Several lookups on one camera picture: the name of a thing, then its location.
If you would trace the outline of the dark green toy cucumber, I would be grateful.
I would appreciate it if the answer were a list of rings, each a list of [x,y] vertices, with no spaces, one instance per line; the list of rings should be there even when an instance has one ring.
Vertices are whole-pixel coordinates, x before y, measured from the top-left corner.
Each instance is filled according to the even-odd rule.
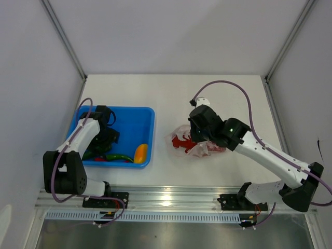
[[[90,151],[86,151],[82,157],[82,160],[88,160],[88,159],[91,159],[94,157],[95,157],[94,153],[92,153]]]

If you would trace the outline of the red toy lobster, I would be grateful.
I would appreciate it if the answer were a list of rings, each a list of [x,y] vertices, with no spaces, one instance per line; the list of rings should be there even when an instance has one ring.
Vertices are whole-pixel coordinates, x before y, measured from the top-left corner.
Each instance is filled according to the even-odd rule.
[[[193,142],[190,135],[176,135],[172,138],[172,146],[182,154],[194,157],[211,156],[214,153],[224,153],[226,148],[221,148],[210,141]]]

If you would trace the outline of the clear pink zip top bag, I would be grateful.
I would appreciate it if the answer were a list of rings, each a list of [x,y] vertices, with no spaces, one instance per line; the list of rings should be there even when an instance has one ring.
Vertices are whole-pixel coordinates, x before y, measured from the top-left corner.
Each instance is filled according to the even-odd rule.
[[[206,157],[217,153],[225,153],[226,148],[218,147],[212,142],[193,142],[190,125],[181,125],[164,137],[168,152],[179,157]]]

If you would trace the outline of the blue plastic bin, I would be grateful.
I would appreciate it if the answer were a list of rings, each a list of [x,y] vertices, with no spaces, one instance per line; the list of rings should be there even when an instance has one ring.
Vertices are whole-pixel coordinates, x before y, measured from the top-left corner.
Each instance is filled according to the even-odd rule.
[[[119,141],[113,144],[108,155],[123,154],[134,157],[136,149],[147,144],[147,157],[142,163],[131,163],[128,160],[100,161],[95,159],[84,160],[83,164],[94,168],[125,168],[143,169],[151,160],[154,140],[155,112],[150,107],[109,106],[116,117],[110,117],[111,128],[120,133]]]

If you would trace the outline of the orange yellow toy mango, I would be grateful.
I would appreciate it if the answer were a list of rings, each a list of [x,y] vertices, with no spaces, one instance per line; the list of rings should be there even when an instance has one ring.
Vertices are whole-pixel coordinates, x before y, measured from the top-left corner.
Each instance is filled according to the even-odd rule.
[[[148,144],[141,144],[135,150],[133,162],[137,164],[144,163],[147,159],[147,153],[148,153]]]

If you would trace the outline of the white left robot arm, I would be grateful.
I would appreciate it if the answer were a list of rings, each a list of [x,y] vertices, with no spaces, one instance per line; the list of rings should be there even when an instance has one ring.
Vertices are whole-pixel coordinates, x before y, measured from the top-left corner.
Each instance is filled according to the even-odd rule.
[[[55,151],[43,155],[44,184],[47,193],[94,196],[100,207],[113,200],[109,184],[87,177],[83,161],[108,152],[118,143],[120,133],[108,123],[114,112],[107,106],[80,115],[74,131]]]

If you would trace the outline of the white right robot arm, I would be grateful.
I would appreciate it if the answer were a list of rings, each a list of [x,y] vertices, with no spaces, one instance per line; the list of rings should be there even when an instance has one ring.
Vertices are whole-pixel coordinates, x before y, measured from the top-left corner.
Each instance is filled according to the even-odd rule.
[[[293,210],[307,212],[319,185],[323,166],[308,164],[273,149],[254,136],[253,130],[236,118],[222,120],[209,106],[191,111],[190,136],[196,142],[209,141],[235,151],[262,165],[280,178],[265,184],[244,183],[237,193],[237,204],[249,209],[255,204],[284,203]]]

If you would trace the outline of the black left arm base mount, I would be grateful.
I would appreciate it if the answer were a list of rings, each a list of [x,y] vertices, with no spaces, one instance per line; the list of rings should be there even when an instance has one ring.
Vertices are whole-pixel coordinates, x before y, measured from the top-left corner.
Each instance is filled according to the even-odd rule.
[[[82,207],[94,209],[121,209],[123,208],[123,205],[119,202],[119,200],[122,200],[125,208],[127,208],[129,202],[128,192],[112,192],[110,197],[112,198],[112,200],[102,200],[95,198],[89,198],[88,200],[84,199]]]

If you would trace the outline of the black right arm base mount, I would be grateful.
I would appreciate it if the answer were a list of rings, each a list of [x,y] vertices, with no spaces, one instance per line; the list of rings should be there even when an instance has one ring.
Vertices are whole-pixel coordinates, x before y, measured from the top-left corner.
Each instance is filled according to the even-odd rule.
[[[267,211],[267,203],[253,204],[238,194],[221,194],[217,198],[223,211]]]

